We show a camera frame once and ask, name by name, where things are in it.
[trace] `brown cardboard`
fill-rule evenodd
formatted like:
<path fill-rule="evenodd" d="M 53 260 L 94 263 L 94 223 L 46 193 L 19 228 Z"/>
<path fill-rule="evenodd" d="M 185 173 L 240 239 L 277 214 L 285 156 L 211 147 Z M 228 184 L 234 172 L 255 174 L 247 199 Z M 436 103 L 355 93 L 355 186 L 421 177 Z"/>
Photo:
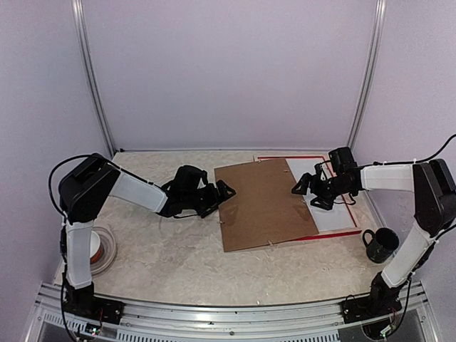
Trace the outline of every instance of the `brown cardboard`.
<path fill-rule="evenodd" d="M 291 193 L 295 180 L 284 158 L 219 167 L 215 178 L 237 193 L 219 207 L 226 252 L 318 234 L 303 197 Z"/>

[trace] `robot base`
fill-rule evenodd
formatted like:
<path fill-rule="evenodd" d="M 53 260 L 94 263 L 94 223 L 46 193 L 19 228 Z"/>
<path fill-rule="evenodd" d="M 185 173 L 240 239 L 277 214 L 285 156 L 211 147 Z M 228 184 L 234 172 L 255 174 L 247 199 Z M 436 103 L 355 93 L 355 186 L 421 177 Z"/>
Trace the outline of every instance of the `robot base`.
<path fill-rule="evenodd" d="M 121 301 L 93 297 L 93 310 L 80 310 L 77 306 L 71 305 L 68 302 L 63 304 L 63 310 L 75 316 L 119 325 L 124 306 L 125 304 Z"/>
<path fill-rule="evenodd" d="M 341 303 L 343 322 L 345 324 L 364 321 L 366 319 L 372 319 L 375 317 L 381 317 L 393 313 L 393 309 L 396 312 L 402 310 L 400 301 L 391 301 L 388 307 L 382 308 L 375 313 L 368 311 L 369 307 L 369 296 L 359 297 L 354 299 L 347 299 Z"/>

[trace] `metal rail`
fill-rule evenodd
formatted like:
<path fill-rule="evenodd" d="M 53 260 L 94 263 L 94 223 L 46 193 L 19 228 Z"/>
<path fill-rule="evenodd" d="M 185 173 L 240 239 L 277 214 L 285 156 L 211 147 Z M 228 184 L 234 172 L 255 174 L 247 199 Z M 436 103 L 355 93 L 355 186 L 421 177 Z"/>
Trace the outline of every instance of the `metal rail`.
<path fill-rule="evenodd" d="M 76 23 L 76 32 L 78 34 L 79 46 L 81 48 L 81 55 L 83 58 L 83 65 L 85 75 L 87 77 L 88 86 L 90 88 L 90 94 L 92 96 L 93 105 L 95 107 L 95 114 L 97 117 L 98 124 L 103 136 L 106 149 L 110 157 L 115 154 L 115 143 L 113 135 L 111 134 L 108 120 L 103 109 L 101 102 L 100 92 L 98 91 L 98 85 L 93 71 L 92 59 L 90 57 L 90 49 L 87 37 L 87 28 L 84 19 L 84 8 L 82 0 L 72 0 L 73 5 L 73 16 Z"/>
<path fill-rule="evenodd" d="M 369 93 L 371 91 L 371 85 L 375 73 L 375 65 L 377 63 L 378 50 L 380 48 L 380 41 L 383 31 L 383 22 L 385 21 L 385 10 L 386 0 L 377 0 L 372 38 L 370 40 L 369 46 L 368 62 L 366 65 L 366 70 L 364 72 L 361 94 L 356 105 L 355 118 L 353 119 L 350 135 L 347 142 L 347 146 L 349 146 L 351 149 L 355 147 L 356 139 L 358 138 L 359 130 L 361 128 L 361 122 L 366 110 Z"/>
<path fill-rule="evenodd" d="M 407 291 L 400 292 L 405 301 Z M 339 341 L 338 330 L 360 323 L 344 324 L 339 306 L 343 299 L 278 306 L 186 306 L 111 298 L 125 303 L 119 326 L 104 323 L 103 341 L 191 342 L 191 341 Z M 420 283 L 410 291 L 409 310 L 422 308 L 427 299 Z M 27 330 L 27 342 L 34 342 L 36 325 L 42 320 L 63 327 L 60 309 L 60 287 L 43 284 L 36 298 L 33 319 Z M 72 329 L 83 330 L 87 323 L 97 323 L 67 314 Z"/>

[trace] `marble tabletop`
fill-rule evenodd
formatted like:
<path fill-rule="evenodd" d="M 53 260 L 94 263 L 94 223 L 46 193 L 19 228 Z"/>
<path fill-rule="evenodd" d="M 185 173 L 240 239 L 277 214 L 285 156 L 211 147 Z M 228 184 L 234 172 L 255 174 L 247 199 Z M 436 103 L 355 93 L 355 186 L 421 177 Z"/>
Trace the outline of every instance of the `marble tabletop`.
<path fill-rule="evenodd" d="M 255 154 L 121 152 L 114 162 L 159 185 L 186 164 L 208 171 L 209 181 L 214 182 L 215 167 L 250 162 Z M 358 226 L 376 229 L 363 196 L 356 199 L 352 212 Z M 360 235 L 224 253 L 218 212 L 204 219 L 165 219 L 110 197 L 97 224 L 112 229 L 118 253 L 107 271 L 94 276 L 95 291 L 130 299 L 211 306 L 317 301 L 368 291 L 372 278 L 384 267 L 367 258 Z"/>

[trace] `black mug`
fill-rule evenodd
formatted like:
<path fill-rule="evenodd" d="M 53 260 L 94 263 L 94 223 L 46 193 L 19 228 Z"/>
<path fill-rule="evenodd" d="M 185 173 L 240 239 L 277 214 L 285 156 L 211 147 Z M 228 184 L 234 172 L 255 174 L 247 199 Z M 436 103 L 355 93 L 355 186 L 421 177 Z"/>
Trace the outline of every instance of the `black mug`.
<path fill-rule="evenodd" d="M 366 241 L 366 234 L 372 236 L 372 240 L 369 243 Z M 368 258 L 376 264 L 385 262 L 399 247 L 398 235 L 388 228 L 380 228 L 377 232 L 367 229 L 363 233 L 363 242 L 366 246 Z"/>

